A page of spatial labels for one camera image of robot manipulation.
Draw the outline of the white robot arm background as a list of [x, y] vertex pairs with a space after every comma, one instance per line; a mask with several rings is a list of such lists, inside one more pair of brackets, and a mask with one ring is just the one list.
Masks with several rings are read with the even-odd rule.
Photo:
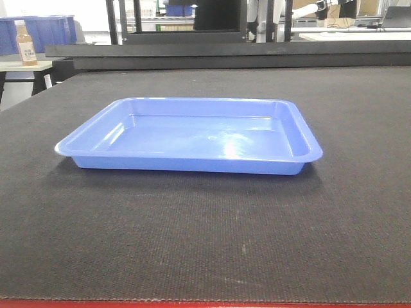
[[247, 32], [253, 41], [289, 42], [294, 19], [312, 13], [325, 13], [338, 1], [312, 1], [298, 9], [293, 9], [293, 1], [247, 1]]

